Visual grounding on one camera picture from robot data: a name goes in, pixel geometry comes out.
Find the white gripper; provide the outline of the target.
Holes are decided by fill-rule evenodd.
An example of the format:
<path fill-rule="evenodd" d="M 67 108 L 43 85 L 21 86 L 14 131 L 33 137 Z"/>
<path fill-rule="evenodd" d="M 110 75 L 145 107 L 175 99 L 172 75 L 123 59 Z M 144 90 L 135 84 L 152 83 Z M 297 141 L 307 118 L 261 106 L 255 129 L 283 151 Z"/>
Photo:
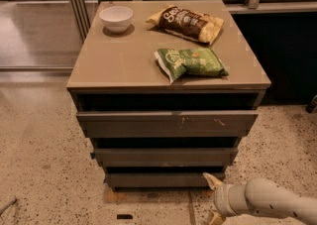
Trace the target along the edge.
<path fill-rule="evenodd" d="M 208 225 L 222 225 L 225 217 L 242 215 L 248 212 L 248 203 L 243 184 L 222 184 L 222 181 L 213 174 L 203 174 L 209 187 L 214 192 L 214 204 L 218 212 L 212 212 L 208 216 Z"/>

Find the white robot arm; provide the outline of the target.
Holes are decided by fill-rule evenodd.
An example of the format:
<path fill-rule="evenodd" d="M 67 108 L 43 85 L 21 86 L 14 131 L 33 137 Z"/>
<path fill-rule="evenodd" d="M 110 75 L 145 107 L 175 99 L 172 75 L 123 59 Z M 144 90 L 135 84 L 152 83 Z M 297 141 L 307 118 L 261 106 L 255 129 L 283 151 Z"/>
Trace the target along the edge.
<path fill-rule="evenodd" d="M 239 215 L 291 217 L 305 225 L 317 225 L 316 198 L 301 196 L 266 178 L 227 184 L 210 173 L 203 176 L 214 192 L 215 209 L 209 225 L 222 225 L 227 217 Z"/>

